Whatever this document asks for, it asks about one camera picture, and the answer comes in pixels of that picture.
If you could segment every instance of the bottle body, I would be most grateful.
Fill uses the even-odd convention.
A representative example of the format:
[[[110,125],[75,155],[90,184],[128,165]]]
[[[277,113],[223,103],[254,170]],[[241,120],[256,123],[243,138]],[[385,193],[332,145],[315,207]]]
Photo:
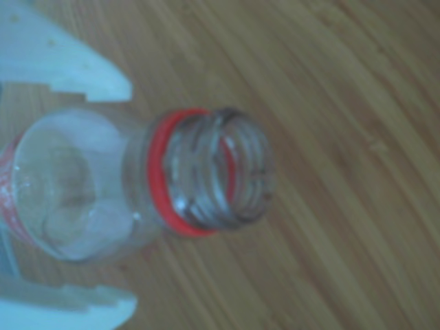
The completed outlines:
[[[166,228],[177,228],[180,234],[190,228],[189,236],[211,233],[219,213],[200,206],[212,209],[232,201],[237,179],[248,179],[230,168],[240,159],[232,154],[231,142],[220,135],[212,142],[220,146],[222,156],[217,160],[212,143],[206,144],[209,138],[188,139],[201,134],[200,127],[209,129],[201,121],[202,113],[180,116],[184,120],[173,123],[171,117],[147,123],[117,111],[82,107],[45,116],[0,157],[4,221],[22,240],[72,262],[123,256]],[[195,122],[199,128],[191,127]],[[203,144],[202,153],[197,141]],[[188,167],[194,160],[195,165]],[[204,200],[219,194],[212,205]],[[184,229],[170,219],[181,221]]]

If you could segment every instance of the wood grain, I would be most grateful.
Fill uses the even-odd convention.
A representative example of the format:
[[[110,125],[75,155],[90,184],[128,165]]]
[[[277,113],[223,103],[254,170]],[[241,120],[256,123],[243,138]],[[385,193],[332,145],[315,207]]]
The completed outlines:
[[[117,265],[16,245],[33,281],[140,298],[123,329],[440,329],[440,3],[37,1],[135,84],[122,111],[236,105],[265,127],[278,190],[240,232],[160,239]],[[2,142],[76,102],[7,85]]]

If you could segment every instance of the bottle mouth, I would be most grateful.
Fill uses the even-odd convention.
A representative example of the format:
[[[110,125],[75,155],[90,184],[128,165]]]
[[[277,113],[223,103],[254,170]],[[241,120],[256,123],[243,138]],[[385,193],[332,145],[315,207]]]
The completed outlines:
[[[259,219],[272,198],[273,172],[264,133],[232,108],[170,114],[148,152],[153,202],[166,224],[185,236]]]

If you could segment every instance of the white plastic piece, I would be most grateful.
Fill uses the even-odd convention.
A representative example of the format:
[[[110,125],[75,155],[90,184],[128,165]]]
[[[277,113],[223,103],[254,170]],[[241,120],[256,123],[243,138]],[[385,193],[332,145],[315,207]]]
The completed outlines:
[[[0,327],[11,330],[111,330],[134,313],[136,297],[112,287],[51,288],[0,276]]]
[[[90,102],[131,99],[129,79],[110,61],[31,7],[0,0],[0,82],[43,83]]]

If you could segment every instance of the wooden table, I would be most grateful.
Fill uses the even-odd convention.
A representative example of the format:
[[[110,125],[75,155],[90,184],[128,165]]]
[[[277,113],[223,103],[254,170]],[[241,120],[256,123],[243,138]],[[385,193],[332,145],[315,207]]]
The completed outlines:
[[[123,329],[440,328],[440,2],[37,6],[128,74],[135,95],[121,111],[251,113],[272,141],[278,190],[258,225],[159,240],[114,266],[17,243],[26,278],[130,289],[140,304]],[[1,141],[78,99],[6,86]]]

